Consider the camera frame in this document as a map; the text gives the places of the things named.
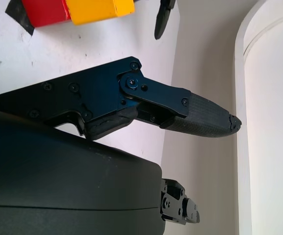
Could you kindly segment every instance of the black metal bracket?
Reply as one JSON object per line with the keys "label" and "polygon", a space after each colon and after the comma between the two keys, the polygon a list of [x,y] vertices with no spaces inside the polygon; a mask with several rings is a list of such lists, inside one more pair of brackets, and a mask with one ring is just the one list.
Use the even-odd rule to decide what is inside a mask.
{"label": "black metal bracket", "polygon": [[0,111],[52,127],[72,123],[90,140],[134,119],[161,125],[186,117],[182,99],[190,91],[147,79],[140,68],[140,61],[129,57],[0,94]]}
{"label": "black metal bracket", "polygon": [[186,196],[185,188],[177,181],[162,179],[161,199],[164,220],[183,225],[200,222],[196,204]]}

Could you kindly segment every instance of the black tool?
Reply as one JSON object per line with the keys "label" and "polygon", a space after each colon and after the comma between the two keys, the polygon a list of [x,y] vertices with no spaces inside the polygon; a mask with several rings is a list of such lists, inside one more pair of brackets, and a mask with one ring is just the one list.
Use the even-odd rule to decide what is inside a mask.
{"label": "black tool", "polygon": [[156,24],[154,30],[155,39],[160,39],[164,33],[167,22],[170,17],[171,10],[175,6],[176,0],[161,0],[159,12],[156,16]]}
{"label": "black tool", "polygon": [[[129,57],[0,94],[0,234],[162,235],[196,204],[152,162],[93,141],[134,119],[221,137],[241,122],[190,91],[145,78]],[[73,123],[87,140],[56,130]]]}
{"label": "black tool", "polygon": [[240,120],[189,90],[145,78],[138,59],[129,57],[15,91],[0,94],[0,111],[56,127],[76,125],[96,140],[134,119],[162,129],[223,137]]}

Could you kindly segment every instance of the white wall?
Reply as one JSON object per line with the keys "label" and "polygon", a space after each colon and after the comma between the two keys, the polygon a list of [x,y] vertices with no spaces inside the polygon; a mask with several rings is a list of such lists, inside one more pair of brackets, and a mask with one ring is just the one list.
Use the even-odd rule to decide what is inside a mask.
{"label": "white wall", "polygon": [[253,235],[283,234],[283,23],[245,63]]}
{"label": "white wall", "polygon": [[238,133],[239,191],[241,179],[250,181],[239,211],[251,208],[252,234],[283,234],[283,0],[261,0],[247,15],[235,71],[237,115],[247,127]]}
{"label": "white wall", "polygon": [[[241,21],[255,0],[178,0],[180,27],[172,85],[233,111],[232,64]],[[165,234],[238,233],[234,138],[166,131],[163,176],[178,180],[198,205],[200,224],[167,223]]]}

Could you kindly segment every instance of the screw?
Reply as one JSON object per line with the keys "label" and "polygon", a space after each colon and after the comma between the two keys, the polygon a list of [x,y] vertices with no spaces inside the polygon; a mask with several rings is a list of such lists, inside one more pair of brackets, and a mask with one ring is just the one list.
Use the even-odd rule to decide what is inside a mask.
{"label": "screw", "polygon": [[151,121],[151,122],[155,122],[155,117],[151,115],[151,116],[150,116],[150,121]]}
{"label": "screw", "polygon": [[83,112],[83,118],[85,121],[89,121],[92,117],[91,112]]}
{"label": "screw", "polygon": [[126,79],[126,85],[131,89],[136,89],[138,87],[138,79],[128,76]]}
{"label": "screw", "polygon": [[44,83],[43,83],[43,88],[44,88],[44,90],[46,90],[46,91],[50,91],[50,90],[52,90],[52,85],[51,85],[51,83],[49,83],[49,82],[44,82]]}
{"label": "screw", "polygon": [[188,99],[187,98],[183,98],[181,103],[182,103],[183,106],[187,107],[188,106]]}
{"label": "screw", "polygon": [[131,69],[132,70],[137,70],[139,69],[139,65],[137,62],[131,62]]}
{"label": "screw", "polygon": [[68,89],[73,93],[77,93],[79,91],[79,86],[76,83],[71,83],[68,86]]}
{"label": "screw", "polygon": [[166,208],[169,204],[169,200],[167,198],[164,198],[163,200],[163,208]]}
{"label": "screw", "polygon": [[30,112],[29,112],[29,117],[31,117],[31,118],[38,118],[39,117],[39,115],[40,115],[40,113],[39,113],[39,111],[38,110],[31,110]]}
{"label": "screw", "polygon": [[146,92],[148,90],[148,86],[147,85],[142,85],[141,86],[141,90]]}

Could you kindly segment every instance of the hex screw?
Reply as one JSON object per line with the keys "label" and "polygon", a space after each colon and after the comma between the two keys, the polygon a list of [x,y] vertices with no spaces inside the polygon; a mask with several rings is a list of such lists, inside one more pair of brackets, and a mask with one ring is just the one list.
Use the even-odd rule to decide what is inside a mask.
{"label": "hex screw", "polygon": [[187,107],[188,106],[188,99],[187,98],[183,98],[181,103],[182,103],[183,106]]}
{"label": "hex screw", "polygon": [[163,200],[163,208],[166,209],[166,207],[168,207],[169,203],[170,203],[169,200],[167,198],[164,198],[164,200]]}
{"label": "hex screw", "polygon": [[29,115],[30,118],[38,118],[39,115],[40,115],[40,112],[36,109],[33,109],[29,112],[28,115]]}
{"label": "hex screw", "polygon": [[92,118],[91,112],[83,112],[82,116],[85,121],[89,121]]}
{"label": "hex screw", "polygon": [[138,79],[128,76],[126,78],[126,85],[131,89],[136,89],[138,87]]}
{"label": "hex screw", "polygon": [[76,83],[71,83],[68,86],[68,89],[73,93],[77,93],[79,91],[79,86]]}
{"label": "hex screw", "polygon": [[46,91],[50,91],[50,90],[52,90],[52,84],[49,83],[49,82],[44,82],[44,83],[43,83],[43,88],[44,88],[44,90],[46,90]]}
{"label": "hex screw", "polygon": [[139,69],[139,65],[137,62],[131,62],[131,69],[132,70],[137,70]]}

